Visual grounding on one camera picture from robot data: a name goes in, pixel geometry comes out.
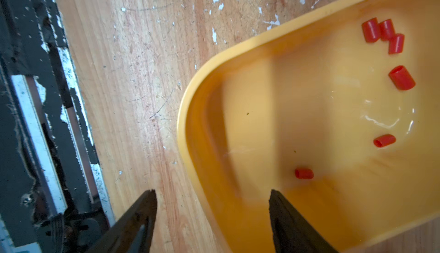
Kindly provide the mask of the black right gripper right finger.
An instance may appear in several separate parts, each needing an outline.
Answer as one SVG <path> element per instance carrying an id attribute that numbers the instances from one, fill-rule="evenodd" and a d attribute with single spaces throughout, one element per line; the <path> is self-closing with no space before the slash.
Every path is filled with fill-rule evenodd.
<path id="1" fill-rule="evenodd" d="M 277 253 L 337 252 L 276 190 L 271 190 L 269 215 Z"/>

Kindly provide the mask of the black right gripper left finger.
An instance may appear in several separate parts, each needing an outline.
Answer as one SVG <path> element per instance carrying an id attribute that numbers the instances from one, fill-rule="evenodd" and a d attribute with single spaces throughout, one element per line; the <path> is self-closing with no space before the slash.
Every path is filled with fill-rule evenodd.
<path id="1" fill-rule="evenodd" d="M 158 202 L 155 190 L 145 191 L 88 252 L 150 252 L 157 209 Z"/>

